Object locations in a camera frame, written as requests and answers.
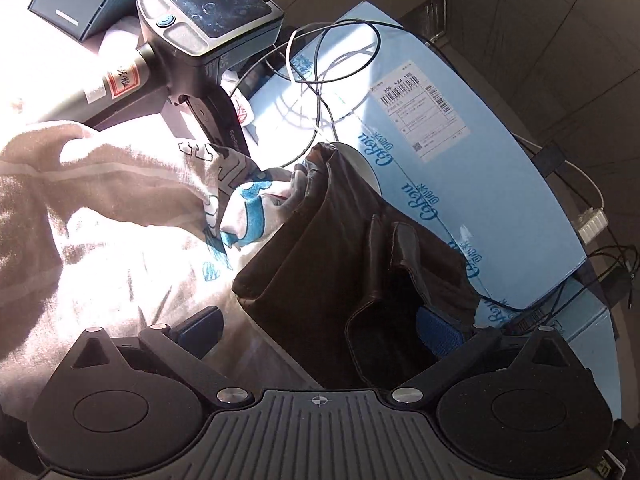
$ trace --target blue power button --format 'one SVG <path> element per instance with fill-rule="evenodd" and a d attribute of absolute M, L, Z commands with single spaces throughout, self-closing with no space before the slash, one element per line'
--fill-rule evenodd
<path fill-rule="evenodd" d="M 175 21 L 175 16 L 172 14 L 167 14 L 162 18 L 158 18 L 156 20 L 156 25 L 158 27 L 168 27 L 169 25 L 172 25 L 174 21 Z"/>

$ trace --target metal screw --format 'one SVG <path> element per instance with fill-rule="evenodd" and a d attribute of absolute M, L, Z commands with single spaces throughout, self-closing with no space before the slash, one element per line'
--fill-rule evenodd
<path fill-rule="evenodd" d="M 412 402 L 418 402 L 422 398 L 422 392 L 415 388 L 398 388 L 394 390 L 391 396 L 396 402 L 411 404 Z"/>
<path fill-rule="evenodd" d="M 249 393 L 242 388 L 224 388 L 218 392 L 218 400 L 227 404 L 239 404 L 247 400 Z"/>

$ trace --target brown towel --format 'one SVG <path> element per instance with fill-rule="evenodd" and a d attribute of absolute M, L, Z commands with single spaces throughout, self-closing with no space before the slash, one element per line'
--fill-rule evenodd
<path fill-rule="evenodd" d="M 464 257 L 378 196 L 335 148 L 305 161 L 306 194 L 236 276 L 245 311 L 325 388 L 392 389 L 435 361 L 420 306 L 473 323 Z"/>

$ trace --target handheld scanner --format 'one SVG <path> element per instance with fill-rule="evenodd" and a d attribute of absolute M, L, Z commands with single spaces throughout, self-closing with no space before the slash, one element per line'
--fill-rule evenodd
<path fill-rule="evenodd" d="M 212 142 L 248 154 L 222 73 L 271 46 L 284 18 L 271 0 L 137 0 L 146 43 L 65 96 L 39 121 L 96 126 L 152 92 L 186 102 Z"/>

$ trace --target ventilation grille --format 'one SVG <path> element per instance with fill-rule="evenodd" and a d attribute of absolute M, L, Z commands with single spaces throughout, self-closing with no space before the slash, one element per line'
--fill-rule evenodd
<path fill-rule="evenodd" d="M 436 41 L 447 30 L 447 0 L 427 0 L 400 18 L 400 23 L 431 41 Z"/>

